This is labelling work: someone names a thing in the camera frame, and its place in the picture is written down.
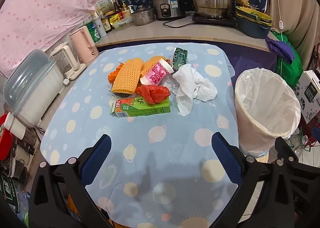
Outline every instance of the cardboard box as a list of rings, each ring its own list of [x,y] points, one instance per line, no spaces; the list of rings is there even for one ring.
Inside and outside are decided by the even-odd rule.
[[[304,71],[294,89],[301,105],[301,113],[308,124],[320,112],[320,83],[316,74]]]
[[[103,14],[114,10],[112,0],[99,0],[96,3],[94,3],[93,6],[96,9],[96,12],[98,12],[99,8],[102,9]]]
[[[170,112],[169,98],[160,104],[151,105],[146,103],[143,97],[125,98],[112,104],[110,114],[115,113],[119,118],[152,115]]]

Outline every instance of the pink polka dot fabric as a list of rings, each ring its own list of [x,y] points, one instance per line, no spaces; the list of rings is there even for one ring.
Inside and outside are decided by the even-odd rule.
[[[32,50],[47,50],[88,18],[96,1],[6,0],[0,9],[0,71],[9,77]]]

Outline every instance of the green bag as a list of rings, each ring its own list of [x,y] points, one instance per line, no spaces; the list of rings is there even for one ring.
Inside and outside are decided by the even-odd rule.
[[[277,39],[282,40],[281,34],[272,31],[272,33],[276,36]],[[293,53],[294,53],[294,60],[291,65],[285,62],[281,57],[277,56],[277,64],[275,73],[280,75],[283,80],[287,82],[287,84],[294,89],[297,82],[299,81],[300,76],[302,75],[303,69],[301,64],[301,59],[295,48],[291,45],[288,41],[288,38],[285,34],[282,33],[283,42],[288,44]]]

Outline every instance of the white kettle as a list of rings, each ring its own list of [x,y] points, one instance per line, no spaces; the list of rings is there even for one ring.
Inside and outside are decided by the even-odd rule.
[[[76,79],[86,68],[86,64],[80,64],[79,59],[77,60],[75,58],[70,47],[68,46],[68,42],[58,45],[52,51],[50,56],[56,59],[57,66],[67,79]]]

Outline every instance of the orange plastic bag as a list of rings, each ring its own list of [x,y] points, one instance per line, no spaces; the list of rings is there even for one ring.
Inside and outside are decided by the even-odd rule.
[[[141,85],[137,87],[136,93],[141,95],[149,104],[161,103],[171,94],[167,87],[154,85]]]
[[[116,80],[116,77],[120,71],[120,69],[122,68],[122,66],[124,65],[124,63],[119,62],[120,65],[116,68],[115,71],[111,72],[110,74],[108,74],[108,81],[109,83],[113,84],[113,82]]]

